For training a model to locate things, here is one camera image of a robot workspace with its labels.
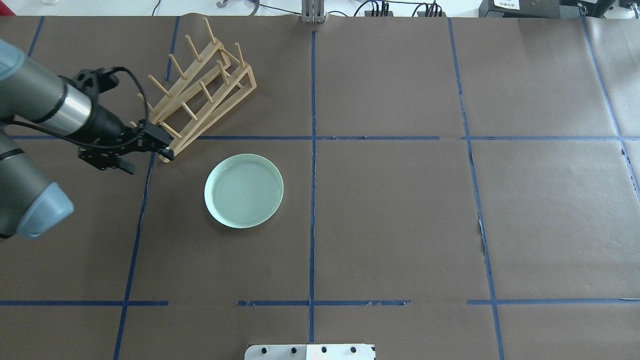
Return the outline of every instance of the blue tape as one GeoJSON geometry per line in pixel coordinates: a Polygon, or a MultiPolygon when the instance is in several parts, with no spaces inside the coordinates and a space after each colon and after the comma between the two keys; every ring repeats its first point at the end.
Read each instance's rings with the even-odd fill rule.
{"type": "Polygon", "coordinates": [[[221,135],[221,136],[199,136],[198,140],[311,140],[311,136],[243,136],[243,135],[221,135]]]}
{"type": "Polygon", "coordinates": [[[316,140],[439,140],[439,136],[318,136],[316,140]]]}
{"type": "Polygon", "coordinates": [[[405,306],[411,300],[317,300],[317,306],[405,306]]]}
{"type": "Polygon", "coordinates": [[[122,301],[0,300],[0,306],[122,306],[122,301]]]}
{"type": "Polygon", "coordinates": [[[31,57],[33,54],[33,49],[36,47],[36,41],[38,41],[38,37],[40,36],[40,30],[42,30],[42,24],[44,23],[44,16],[40,17],[40,22],[38,23],[38,27],[36,28],[36,33],[33,35],[33,40],[31,41],[31,46],[29,47],[29,52],[27,53],[27,57],[31,57]]]}
{"type": "Polygon", "coordinates": [[[309,306],[309,300],[239,301],[238,306],[309,306]]]}
{"type": "MultiPolygon", "coordinates": [[[[316,300],[314,306],[404,306],[411,300],[316,300]]],[[[239,301],[238,306],[309,306],[308,300],[258,300],[239,301]]]]}
{"type": "MultiPolygon", "coordinates": [[[[175,39],[178,37],[178,27],[180,26],[180,17],[175,17],[175,25],[173,26],[173,39],[171,40],[171,51],[170,54],[173,54],[175,50],[175,39]]],[[[171,76],[171,59],[167,60],[166,64],[166,74],[164,75],[165,80],[169,80],[169,76],[171,76]]]]}
{"type": "Polygon", "coordinates": [[[634,172],[634,167],[631,165],[631,160],[629,159],[629,153],[627,152],[627,147],[625,146],[625,141],[622,137],[622,132],[620,131],[620,126],[618,125],[618,119],[616,118],[616,114],[613,111],[613,105],[611,104],[611,99],[609,98],[609,92],[607,91],[606,86],[604,86],[604,80],[602,79],[602,73],[600,72],[600,66],[598,65],[598,61],[596,60],[596,55],[593,52],[593,46],[591,45],[591,36],[589,35],[589,29],[587,27],[587,21],[585,18],[582,18],[582,27],[584,28],[584,36],[587,39],[587,48],[589,49],[589,55],[591,57],[591,61],[593,62],[593,66],[596,70],[596,74],[598,75],[598,81],[600,82],[600,87],[602,88],[602,93],[604,94],[605,101],[607,103],[607,109],[609,110],[609,115],[611,116],[611,121],[613,121],[613,127],[616,130],[616,135],[618,135],[618,140],[620,141],[620,147],[622,149],[622,153],[625,157],[625,162],[627,163],[627,170],[629,171],[629,176],[631,177],[631,182],[634,185],[634,190],[636,191],[636,197],[638,201],[640,201],[640,188],[638,187],[638,182],[636,178],[636,173],[634,172]]]}
{"type": "Polygon", "coordinates": [[[127,309],[129,307],[122,306],[122,312],[120,313],[120,325],[118,326],[118,337],[116,338],[116,348],[113,351],[113,360],[118,360],[120,357],[120,346],[122,345],[122,333],[124,332],[124,323],[127,319],[127,309]]]}
{"type": "Polygon", "coordinates": [[[129,301],[127,306],[169,306],[168,301],[129,301]]]}
{"type": "MultiPolygon", "coordinates": [[[[507,299],[498,305],[560,305],[560,304],[638,304],[638,299],[507,299]]],[[[468,305],[491,305],[491,300],[468,300],[468,305]]]]}
{"type": "Polygon", "coordinates": [[[471,140],[617,141],[618,138],[615,136],[471,136],[471,140]]]}
{"type": "Polygon", "coordinates": [[[478,190],[478,183],[476,177],[476,166],[474,165],[473,149],[471,148],[471,135],[469,133],[469,124],[467,121],[467,110],[465,109],[465,103],[462,98],[462,80],[460,78],[460,66],[458,64],[458,52],[456,50],[456,41],[453,35],[453,23],[451,18],[447,18],[449,21],[449,37],[451,38],[451,51],[453,53],[453,65],[456,70],[456,82],[458,84],[458,96],[460,97],[460,111],[462,112],[462,118],[464,120],[465,128],[465,140],[467,141],[467,151],[469,155],[469,165],[471,168],[471,178],[474,185],[474,196],[476,198],[476,209],[478,213],[478,221],[480,223],[480,232],[482,237],[482,243],[484,247],[484,264],[486,267],[486,278],[489,283],[489,294],[491,296],[492,311],[493,311],[493,326],[495,327],[495,338],[498,344],[498,355],[500,360],[504,360],[504,349],[502,347],[502,333],[500,331],[500,320],[498,318],[498,306],[495,303],[495,289],[493,287],[493,275],[491,271],[491,261],[489,259],[489,247],[486,242],[486,232],[484,230],[484,217],[482,213],[482,203],[480,202],[480,192],[478,190]]]}
{"type": "Polygon", "coordinates": [[[149,181],[151,179],[151,171],[154,168],[156,160],[155,153],[151,153],[149,159],[149,168],[147,170],[147,180],[145,182],[145,190],[142,195],[142,205],[140,206],[140,216],[138,217],[138,227],[136,230],[136,240],[133,244],[133,252],[131,254],[131,264],[129,265],[129,276],[127,277],[127,287],[124,293],[124,301],[122,302],[122,313],[120,314],[120,325],[118,326],[118,336],[116,338],[116,347],[113,352],[113,360],[117,360],[120,356],[120,345],[122,344],[122,333],[127,319],[127,307],[129,306],[129,295],[131,294],[131,284],[133,283],[133,274],[136,268],[136,258],[138,257],[138,247],[140,246],[140,234],[142,232],[142,220],[147,209],[147,198],[149,194],[149,181]]]}
{"type": "Polygon", "coordinates": [[[316,32],[311,32],[311,225],[309,248],[309,343],[315,342],[316,301],[316,32]]]}

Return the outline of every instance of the cable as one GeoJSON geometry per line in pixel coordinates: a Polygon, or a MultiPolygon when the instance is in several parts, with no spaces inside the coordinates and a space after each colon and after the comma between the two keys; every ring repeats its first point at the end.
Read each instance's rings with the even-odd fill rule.
{"type": "Polygon", "coordinates": [[[631,3],[631,9],[634,10],[634,13],[636,14],[636,19],[640,19],[640,13],[638,13],[638,4],[637,3],[631,3]]]}
{"type": "Polygon", "coordinates": [[[258,8],[260,7],[260,0],[251,0],[251,2],[253,3],[253,11],[249,16],[255,16],[255,13],[258,12],[258,8]]]}
{"type": "Polygon", "coordinates": [[[158,6],[160,6],[160,1],[162,1],[162,0],[158,0],[158,3],[156,4],[156,7],[154,8],[154,11],[151,12],[151,16],[154,15],[154,13],[156,12],[156,9],[158,8],[158,6]]]}
{"type": "Polygon", "coordinates": [[[394,3],[394,4],[411,4],[411,5],[418,5],[418,4],[422,4],[422,3],[410,3],[407,1],[388,1],[385,0],[386,3],[394,3]]]}
{"type": "Polygon", "coordinates": [[[411,14],[411,17],[414,17],[414,16],[415,16],[415,14],[418,12],[418,9],[419,9],[419,8],[420,8],[420,6],[422,6],[422,5],[424,5],[424,6],[426,7],[425,14],[426,14],[427,12],[429,12],[429,4],[427,4],[427,3],[421,3],[420,5],[418,5],[418,6],[416,6],[416,7],[415,7],[415,10],[413,11],[413,14],[411,14]]]}
{"type": "Polygon", "coordinates": [[[360,6],[358,6],[358,8],[356,9],[356,12],[353,13],[353,16],[357,16],[358,12],[360,11],[360,9],[362,9],[363,6],[365,6],[367,3],[371,3],[371,15],[373,15],[373,12],[375,11],[376,13],[380,10],[380,8],[378,7],[378,3],[375,0],[366,0],[364,3],[360,4],[360,6]]]}
{"type": "MultiPolygon", "coordinates": [[[[125,68],[125,67],[114,67],[113,69],[111,69],[108,72],[105,72],[104,74],[109,76],[111,74],[115,74],[116,72],[126,72],[131,79],[133,80],[134,83],[136,83],[136,86],[138,87],[138,91],[140,91],[140,94],[142,94],[142,99],[145,101],[145,120],[149,121],[149,105],[147,102],[147,95],[145,94],[145,91],[142,89],[142,85],[140,84],[140,82],[138,81],[138,79],[136,79],[136,76],[131,72],[131,70],[125,68]]],[[[68,141],[74,145],[77,146],[81,146],[81,147],[87,147],[87,148],[91,148],[91,149],[119,149],[121,147],[127,146],[130,143],[133,143],[135,141],[137,141],[140,137],[140,128],[138,128],[138,132],[129,140],[124,141],[124,142],[120,142],[120,143],[115,143],[113,145],[97,145],[97,144],[93,144],[93,143],[85,143],[85,142],[80,142],[77,141],[75,139],[69,138],[67,136],[64,135],[60,135],[58,133],[55,133],[51,130],[45,129],[44,127],[40,127],[40,126],[36,126],[34,124],[29,124],[27,122],[21,122],[21,121],[15,121],[15,120],[3,120],[3,122],[7,125],[18,125],[18,126],[23,126],[23,127],[28,127],[30,129],[33,130],[37,130],[40,132],[43,132],[47,135],[51,135],[51,136],[55,136],[56,138],[60,138],[62,140],[68,141]]]]}
{"type": "Polygon", "coordinates": [[[285,12],[285,13],[294,13],[296,15],[302,15],[301,13],[296,13],[296,12],[292,12],[290,10],[284,10],[281,8],[274,8],[273,6],[267,6],[267,5],[263,5],[263,4],[259,4],[259,6],[262,6],[263,8],[269,8],[269,9],[274,9],[274,10],[280,10],[281,12],[285,12]]]}
{"type": "Polygon", "coordinates": [[[339,12],[339,11],[337,11],[337,10],[334,10],[334,11],[332,11],[332,12],[328,12],[328,13],[341,13],[341,14],[343,14],[344,16],[349,17],[349,15],[347,15],[347,14],[345,14],[345,13],[343,13],[343,12],[339,12]]]}
{"type": "Polygon", "coordinates": [[[427,7],[427,12],[424,13],[425,17],[441,17],[442,16],[442,7],[436,3],[435,0],[431,3],[431,6],[427,7]]]}

